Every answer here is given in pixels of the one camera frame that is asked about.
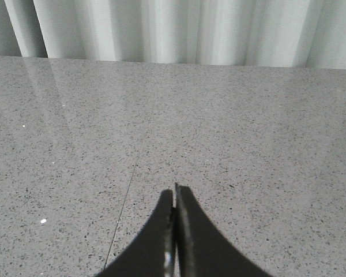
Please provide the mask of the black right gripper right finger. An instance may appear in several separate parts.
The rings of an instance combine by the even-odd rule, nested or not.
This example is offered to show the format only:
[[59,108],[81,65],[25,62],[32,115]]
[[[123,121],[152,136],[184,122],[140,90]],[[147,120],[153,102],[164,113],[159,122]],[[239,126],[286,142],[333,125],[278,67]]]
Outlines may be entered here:
[[180,276],[269,276],[219,232],[188,186],[175,185]]

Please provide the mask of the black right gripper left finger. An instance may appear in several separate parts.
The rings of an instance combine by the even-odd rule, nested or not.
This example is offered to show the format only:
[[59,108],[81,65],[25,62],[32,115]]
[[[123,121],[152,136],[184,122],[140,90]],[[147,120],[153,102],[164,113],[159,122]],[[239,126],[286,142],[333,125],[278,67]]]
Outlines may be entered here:
[[173,192],[164,190],[145,226],[98,276],[173,276]]

